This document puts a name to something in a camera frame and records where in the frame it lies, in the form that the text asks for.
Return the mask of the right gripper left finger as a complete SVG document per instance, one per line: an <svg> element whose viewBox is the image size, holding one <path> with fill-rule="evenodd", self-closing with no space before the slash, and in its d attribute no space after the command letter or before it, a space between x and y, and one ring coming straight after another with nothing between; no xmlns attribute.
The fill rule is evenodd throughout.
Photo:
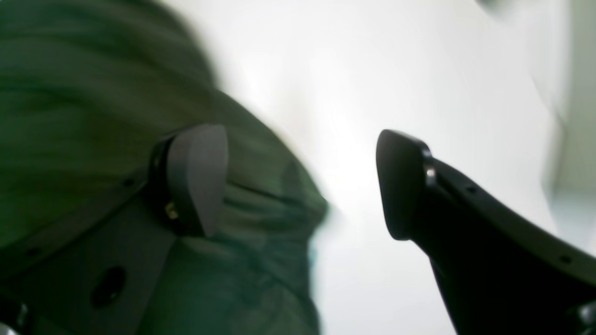
<svg viewBox="0 0 596 335"><path fill-rule="evenodd" d="M217 124L160 140L78 211L1 248L1 333L134 335L180 237L217 228L228 138Z"/></svg>

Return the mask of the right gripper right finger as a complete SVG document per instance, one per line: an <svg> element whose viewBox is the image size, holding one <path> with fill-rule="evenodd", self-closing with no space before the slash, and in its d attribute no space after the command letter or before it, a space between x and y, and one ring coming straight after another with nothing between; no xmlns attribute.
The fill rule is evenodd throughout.
<svg viewBox="0 0 596 335"><path fill-rule="evenodd" d="M593 335L588 253L516 214L402 132L379 134L387 230L428 256L459 335Z"/></svg>

